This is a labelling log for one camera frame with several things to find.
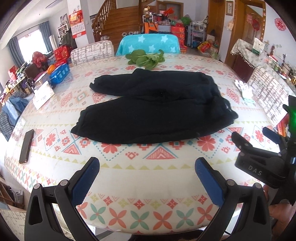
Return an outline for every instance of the orange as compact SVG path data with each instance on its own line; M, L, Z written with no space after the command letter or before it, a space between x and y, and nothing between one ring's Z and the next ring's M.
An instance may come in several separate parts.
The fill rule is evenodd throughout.
M48 67L48 69L47 69L47 73L48 73L48 74L51 74L54 70L55 70L55 66L52 64L52 65L50 65L50 66Z

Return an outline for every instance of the white sign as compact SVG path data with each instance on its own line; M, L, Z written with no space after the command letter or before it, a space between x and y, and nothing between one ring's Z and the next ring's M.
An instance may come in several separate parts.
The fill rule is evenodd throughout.
M33 104L37 110L39 110L48 101L54 92L49 86L48 81L44 82L38 90L35 90L35 96L33 97Z

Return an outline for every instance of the calendar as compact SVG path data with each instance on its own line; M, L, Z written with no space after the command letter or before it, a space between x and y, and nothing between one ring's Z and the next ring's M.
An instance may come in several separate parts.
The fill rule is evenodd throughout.
M73 38L86 34L82 10L69 15Z

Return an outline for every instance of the window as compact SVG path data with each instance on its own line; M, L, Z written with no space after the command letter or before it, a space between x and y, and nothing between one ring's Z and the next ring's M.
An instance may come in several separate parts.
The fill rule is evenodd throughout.
M22 56L28 63L32 61L32 55L34 52L38 51L43 54L47 53L47 49L39 29L20 38L18 42Z

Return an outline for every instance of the staircase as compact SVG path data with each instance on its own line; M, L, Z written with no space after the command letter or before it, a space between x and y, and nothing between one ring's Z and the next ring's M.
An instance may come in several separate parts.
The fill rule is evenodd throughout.
M139 6L117 9L116 0L105 0L92 24L95 41L100 41L104 35L109 36L116 53L123 38L122 33L139 31L140 23L141 8Z

